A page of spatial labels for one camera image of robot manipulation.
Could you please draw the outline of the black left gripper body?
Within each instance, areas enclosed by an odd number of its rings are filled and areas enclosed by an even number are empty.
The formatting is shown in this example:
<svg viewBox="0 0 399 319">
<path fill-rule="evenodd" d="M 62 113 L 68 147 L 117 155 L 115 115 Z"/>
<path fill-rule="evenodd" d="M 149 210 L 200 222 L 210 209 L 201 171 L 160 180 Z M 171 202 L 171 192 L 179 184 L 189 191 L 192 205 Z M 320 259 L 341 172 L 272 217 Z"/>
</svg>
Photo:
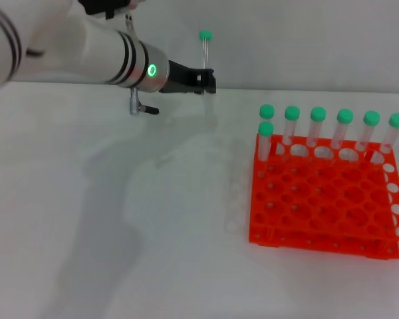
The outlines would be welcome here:
<svg viewBox="0 0 399 319">
<path fill-rule="evenodd" d="M 160 93 L 195 93 L 196 69 L 169 61 L 169 73 Z"/>
</svg>

